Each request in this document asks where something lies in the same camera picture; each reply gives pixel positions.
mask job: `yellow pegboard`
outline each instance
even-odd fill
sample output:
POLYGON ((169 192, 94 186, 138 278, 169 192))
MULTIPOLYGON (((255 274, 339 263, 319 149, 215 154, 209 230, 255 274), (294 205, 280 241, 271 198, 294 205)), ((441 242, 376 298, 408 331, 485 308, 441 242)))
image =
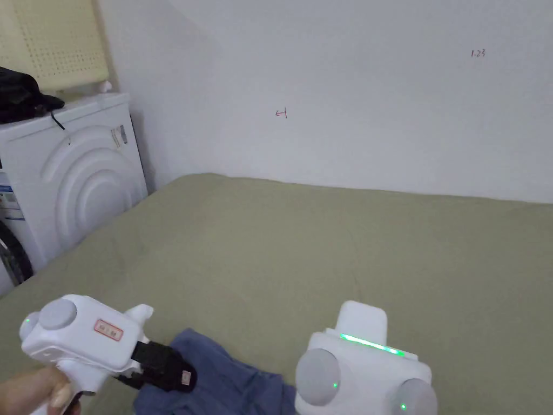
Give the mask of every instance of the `yellow pegboard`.
POLYGON ((47 91, 107 79, 92 0, 0 0, 0 66, 47 91))

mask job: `black bag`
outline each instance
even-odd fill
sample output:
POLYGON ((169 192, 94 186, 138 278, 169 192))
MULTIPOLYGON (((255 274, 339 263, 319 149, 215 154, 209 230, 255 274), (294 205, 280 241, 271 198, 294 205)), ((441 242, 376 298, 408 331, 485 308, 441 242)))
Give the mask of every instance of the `black bag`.
POLYGON ((0 66, 0 124, 42 117, 64 104, 41 93, 32 76, 0 66))

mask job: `green led light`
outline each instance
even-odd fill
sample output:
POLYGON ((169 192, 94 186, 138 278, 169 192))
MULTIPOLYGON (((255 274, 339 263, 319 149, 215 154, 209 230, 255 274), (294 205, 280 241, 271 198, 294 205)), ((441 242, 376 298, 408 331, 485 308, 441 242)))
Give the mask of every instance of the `green led light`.
POLYGON ((373 343, 372 341, 358 339, 357 337, 350 336, 349 334, 341 334, 341 338, 348 341, 353 341, 355 343, 361 343, 365 346, 374 347, 375 349, 387 351, 388 353, 392 353, 393 355, 397 356, 405 356, 405 353, 403 353, 401 350, 392 349, 391 347, 383 346, 381 344, 373 343))

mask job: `bed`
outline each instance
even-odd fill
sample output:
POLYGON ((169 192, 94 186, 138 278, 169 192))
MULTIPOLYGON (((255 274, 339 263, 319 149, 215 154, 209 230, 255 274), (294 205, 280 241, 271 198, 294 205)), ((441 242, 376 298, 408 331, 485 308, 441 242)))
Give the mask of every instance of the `bed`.
MULTIPOLYGON (((0 300, 0 380, 36 365, 19 324, 66 293, 150 304, 153 340, 193 327, 289 382, 354 299, 431 366, 441 414, 551 408, 551 205, 186 176, 0 300)), ((134 396, 110 380, 86 412, 130 413, 134 396)))

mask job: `black cable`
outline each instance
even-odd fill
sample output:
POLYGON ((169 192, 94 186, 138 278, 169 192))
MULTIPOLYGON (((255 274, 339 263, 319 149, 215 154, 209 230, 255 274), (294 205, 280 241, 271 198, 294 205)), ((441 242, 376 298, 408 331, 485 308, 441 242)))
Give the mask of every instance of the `black cable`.
POLYGON ((54 113, 51 112, 50 115, 52 116, 52 120, 54 120, 56 122, 56 124, 61 128, 61 129, 65 129, 65 127, 63 125, 61 125, 61 122, 59 122, 58 120, 56 120, 56 117, 54 117, 54 113))

